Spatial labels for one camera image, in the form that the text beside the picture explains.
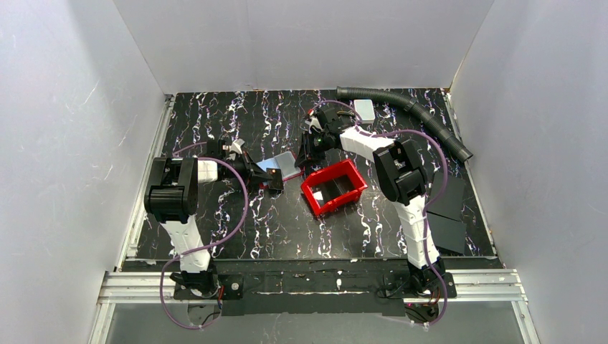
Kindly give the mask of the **red plastic bin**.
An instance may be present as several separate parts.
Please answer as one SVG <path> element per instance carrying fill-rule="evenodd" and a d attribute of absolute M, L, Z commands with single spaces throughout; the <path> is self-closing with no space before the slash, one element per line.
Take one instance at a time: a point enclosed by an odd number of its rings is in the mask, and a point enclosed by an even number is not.
<path fill-rule="evenodd" d="M 315 217 L 357 202 L 368 188 L 351 159 L 334 163 L 310 174 L 300 185 Z"/>

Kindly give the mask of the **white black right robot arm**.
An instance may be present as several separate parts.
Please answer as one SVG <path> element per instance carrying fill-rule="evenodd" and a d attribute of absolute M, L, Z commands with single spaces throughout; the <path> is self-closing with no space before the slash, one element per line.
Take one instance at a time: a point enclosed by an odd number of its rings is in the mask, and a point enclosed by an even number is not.
<path fill-rule="evenodd" d="M 369 133 L 347 123 L 332 105 L 319 105 L 305 118 L 295 166 L 315 163 L 325 152 L 340 149 L 374 164 L 381 192 L 397 211 L 407 245 L 408 262 L 423 270 L 438 262 L 424 207 L 427 174 L 418 153 L 404 141 Z"/>

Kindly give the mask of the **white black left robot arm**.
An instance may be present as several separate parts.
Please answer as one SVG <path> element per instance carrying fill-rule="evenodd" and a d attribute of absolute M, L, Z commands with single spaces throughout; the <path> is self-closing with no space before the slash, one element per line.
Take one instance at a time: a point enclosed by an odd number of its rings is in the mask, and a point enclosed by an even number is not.
<path fill-rule="evenodd" d="M 200 183 L 235 178 L 248 196 L 248 186 L 270 182 L 272 175 L 262 170 L 243 148 L 244 141 L 208 140 L 192 144 L 172 157 L 152 161 L 143 197 L 146 212 L 170 236 L 182 272 L 206 272 L 211 265 L 209 248 L 201 239 L 196 211 Z"/>

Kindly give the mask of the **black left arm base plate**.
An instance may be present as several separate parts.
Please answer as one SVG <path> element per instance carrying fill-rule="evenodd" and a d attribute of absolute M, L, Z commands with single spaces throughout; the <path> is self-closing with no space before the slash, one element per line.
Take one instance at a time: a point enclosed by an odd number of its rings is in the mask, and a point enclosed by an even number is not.
<path fill-rule="evenodd" d="M 200 273 L 172 272 L 176 300 L 240 300 L 244 279 L 239 274 L 219 274 L 212 269 Z"/>

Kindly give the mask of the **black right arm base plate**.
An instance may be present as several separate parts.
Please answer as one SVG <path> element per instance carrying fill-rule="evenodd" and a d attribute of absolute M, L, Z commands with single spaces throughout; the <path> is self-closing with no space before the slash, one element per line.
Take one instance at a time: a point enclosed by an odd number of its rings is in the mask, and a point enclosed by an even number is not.
<path fill-rule="evenodd" d="M 429 296 L 431 301 L 443 297 L 443 287 L 437 277 L 431 272 L 429 277 L 411 277 L 408 274 L 383 274 L 376 296 L 381 299 L 423 298 Z"/>

